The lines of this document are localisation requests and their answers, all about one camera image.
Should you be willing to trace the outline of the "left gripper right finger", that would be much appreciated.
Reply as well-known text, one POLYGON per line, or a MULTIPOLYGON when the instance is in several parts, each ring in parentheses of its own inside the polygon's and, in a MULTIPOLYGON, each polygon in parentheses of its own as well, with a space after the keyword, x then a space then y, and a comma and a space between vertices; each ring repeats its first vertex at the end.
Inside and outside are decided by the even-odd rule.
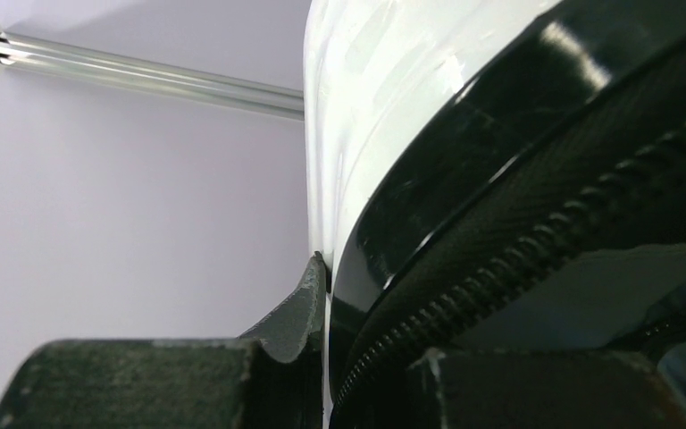
POLYGON ((686 428, 639 353, 429 349, 405 380, 407 428, 686 428))

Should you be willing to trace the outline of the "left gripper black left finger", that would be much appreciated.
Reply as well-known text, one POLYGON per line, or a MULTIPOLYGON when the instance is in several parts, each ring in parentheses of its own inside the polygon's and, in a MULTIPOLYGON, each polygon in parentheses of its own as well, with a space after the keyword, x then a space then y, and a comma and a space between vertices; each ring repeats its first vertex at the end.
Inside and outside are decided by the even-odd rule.
POLYGON ((60 340, 0 399, 0 428, 320 428, 327 267, 227 339, 60 340))

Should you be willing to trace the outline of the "black white space suitcase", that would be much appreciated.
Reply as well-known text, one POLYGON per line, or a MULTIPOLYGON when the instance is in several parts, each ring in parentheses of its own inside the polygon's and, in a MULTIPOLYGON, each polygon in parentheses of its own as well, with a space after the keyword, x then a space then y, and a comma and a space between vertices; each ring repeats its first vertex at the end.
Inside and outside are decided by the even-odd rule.
POLYGON ((314 1, 330 428, 429 349, 639 353, 686 416, 686 1, 314 1))

